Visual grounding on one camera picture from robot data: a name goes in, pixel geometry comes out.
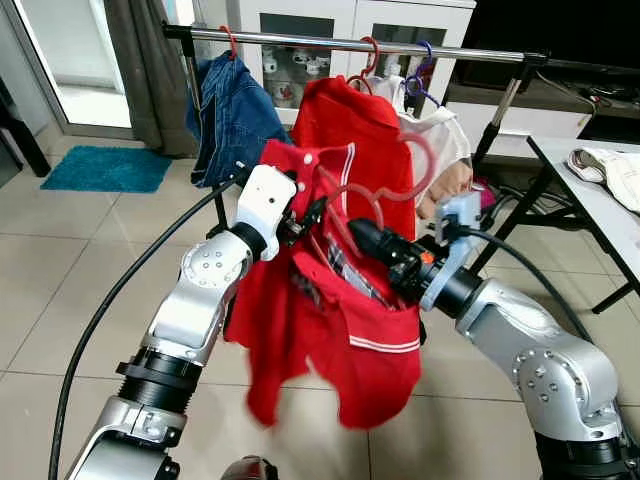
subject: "curtain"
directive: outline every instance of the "curtain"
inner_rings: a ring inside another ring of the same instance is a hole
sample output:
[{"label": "curtain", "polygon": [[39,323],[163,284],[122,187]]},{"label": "curtain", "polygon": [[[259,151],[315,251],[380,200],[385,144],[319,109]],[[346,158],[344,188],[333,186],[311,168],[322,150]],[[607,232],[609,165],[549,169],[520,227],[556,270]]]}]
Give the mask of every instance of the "curtain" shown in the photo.
[{"label": "curtain", "polygon": [[167,156],[197,151],[185,128],[186,78],[178,51],[162,34],[161,0],[105,0],[135,137]]}]

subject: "white stripe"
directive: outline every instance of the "white stripe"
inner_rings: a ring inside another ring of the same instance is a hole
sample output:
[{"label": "white stripe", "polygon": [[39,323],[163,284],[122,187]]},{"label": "white stripe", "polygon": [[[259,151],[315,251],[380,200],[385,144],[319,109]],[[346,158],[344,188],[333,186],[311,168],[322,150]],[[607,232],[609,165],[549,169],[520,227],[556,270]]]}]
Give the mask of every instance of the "white stripe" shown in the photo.
[{"label": "white stripe", "polygon": [[382,352],[382,353],[408,353],[408,352],[413,352],[414,350],[417,350],[418,348],[420,348],[420,341],[418,341],[418,343],[416,343],[416,345],[412,347],[407,347],[400,350],[392,349],[392,348],[374,347],[367,343],[360,343],[356,340],[351,340],[349,343],[354,347],[367,348],[369,350],[374,350],[376,352]]},{"label": "white stripe", "polygon": [[[351,164],[353,163],[353,157],[355,157],[356,153],[356,145],[355,143],[350,143],[347,145],[347,159],[344,162],[344,167],[342,167],[342,175],[340,176],[340,186],[346,185],[349,180],[349,172],[351,171]],[[342,194],[342,210],[344,214],[347,214],[347,192]]]},{"label": "white stripe", "polygon": [[367,343],[374,347],[381,347],[381,348],[404,348],[404,347],[410,347],[412,345],[415,345],[416,343],[420,343],[420,338],[416,338],[415,340],[412,340],[411,342],[407,342],[407,343],[380,343],[380,342],[374,342],[373,340],[369,340],[368,338],[349,335],[349,341]]}]

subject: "white table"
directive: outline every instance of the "white table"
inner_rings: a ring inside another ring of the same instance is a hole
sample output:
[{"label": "white table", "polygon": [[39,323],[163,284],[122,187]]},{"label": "white table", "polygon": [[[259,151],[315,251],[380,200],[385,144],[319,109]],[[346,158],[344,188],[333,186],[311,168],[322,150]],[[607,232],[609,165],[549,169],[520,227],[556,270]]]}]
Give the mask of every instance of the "white table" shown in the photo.
[{"label": "white table", "polygon": [[[569,153],[576,148],[640,153],[640,145],[538,136],[529,137],[527,142],[544,168],[496,236],[504,240],[518,224],[586,228],[627,278],[627,284],[593,308],[594,313],[602,312],[632,290],[640,295],[640,216],[618,203],[603,186],[580,180],[566,165]],[[573,207],[547,215],[527,214],[553,179],[559,181]],[[487,246],[471,270],[480,271],[495,251],[496,247]]]}]

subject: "glass cabinet door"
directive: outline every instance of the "glass cabinet door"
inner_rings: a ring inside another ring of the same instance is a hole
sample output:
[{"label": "glass cabinet door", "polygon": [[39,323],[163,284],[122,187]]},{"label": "glass cabinet door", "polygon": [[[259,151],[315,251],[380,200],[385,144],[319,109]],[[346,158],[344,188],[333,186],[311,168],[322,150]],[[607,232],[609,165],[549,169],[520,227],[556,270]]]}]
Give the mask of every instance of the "glass cabinet door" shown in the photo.
[{"label": "glass cabinet door", "polygon": [[[356,10],[354,38],[371,35],[382,42],[418,43],[428,41],[432,46],[459,47],[473,12],[471,8],[460,8],[426,3],[400,3],[392,1],[361,0]],[[395,73],[406,77],[415,73],[426,57],[408,55],[381,55],[375,74],[385,76]],[[365,66],[367,55],[352,53],[349,73],[357,74]],[[451,72],[455,65],[452,59],[434,59],[423,77],[425,88],[438,101],[444,97]],[[409,97],[409,106],[420,118],[436,108],[425,97]]]},{"label": "glass cabinet door", "polygon": [[[350,38],[355,0],[299,2],[236,0],[230,9],[237,28],[244,31]],[[270,45],[242,45],[241,55],[253,77],[273,98],[280,120],[295,122],[308,82],[346,74],[348,53]]]}]

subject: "pink hanger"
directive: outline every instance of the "pink hanger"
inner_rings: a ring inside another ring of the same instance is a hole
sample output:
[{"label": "pink hanger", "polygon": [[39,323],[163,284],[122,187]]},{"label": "pink hanger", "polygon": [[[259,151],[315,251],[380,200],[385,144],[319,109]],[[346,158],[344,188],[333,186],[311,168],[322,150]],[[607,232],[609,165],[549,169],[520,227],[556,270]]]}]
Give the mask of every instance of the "pink hanger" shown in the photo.
[{"label": "pink hanger", "polygon": [[371,54],[369,54],[369,56],[367,57],[367,65],[360,71],[360,75],[353,75],[352,77],[349,77],[347,79],[347,84],[351,83],[354,80],[359,80],[364,84],[365,87],[367,87],[369,95],[373,95],[373,90],[371,89],[371,85],[369,85],[369,82],[367,82],[365,75],[369,75],[371,72],[373,72],[373,70],[376,68],[376,65],[378,65],[378,60],[380,59],[380,49],[378,47],[378,42],[376,42],[373,37],[362,37],[360,40],[369,42],[373,45],[373,62],[371,63],[371,65],[369,65],[369,59],[371,58]]},{"label": "pink hanger", "polygon": [[387,187],[381,187],[376,190],[375,193],[371,193],[371,190],[363,185],[360,185],[359,183],[347,183],[346,185],[339,186],[335,179],[324,167],[322,167],[321,165],[318,166],[318,171],[320,172],[320,174],[324,176],[333,186],[336,187],[333,193],[331,193],[327,198],[327,212],[329,213],[329,217],[340,232],[340,235],[342,236],[344,241],[347,243],[347,245],[349,245],[353,253],[359,258],[362,257],[362,254],[356,246],[351,232],[349,231],[347,226],[340,221],[340,218],[338,217],[338,214],[336,213],[332,202],[342,193],[347,191],[357,192],[361,194],[364,198],[366,198],[369,205],[371,205],[371,209],[373,210],[375,215],[376,226],[378,227],[378,229],[382,230],[384,228],[384,217],[382,209],[380,208],[380,202],[378,200],[382,197],[388,198],[393,202],[405,202],[407,200],[410,200],[429,186],[435,174],[436,156],[433,152],[433,149],[431,148],[431,145],[429,145],[429,142],[427,142],[422,136],[416,133],[402,133],[398,136],[398,140],[417,143],[418,146],[420,146],[420,148],[422,148],[422,150],[424,151],[425,159],[427,162],[427,168],[424,176],[422,177],[422,179],[420,179],[415,187],[407,192],[398,193],[389,190]]},{"label": "pink hanger", "polygon": [[231,55],[229,56],[230,60],[235,60],[236,55],[237,55],[237,49],[236,49],[236,39],[233,36],[233,34],[231,33],[231,30],[229,29],[229,27],[227,27],[226,25],[220,25],[218,27],[220,30],[223,30],[225,32],[227,32],[227,35],[229,35],[229,41],[231,42]]}]

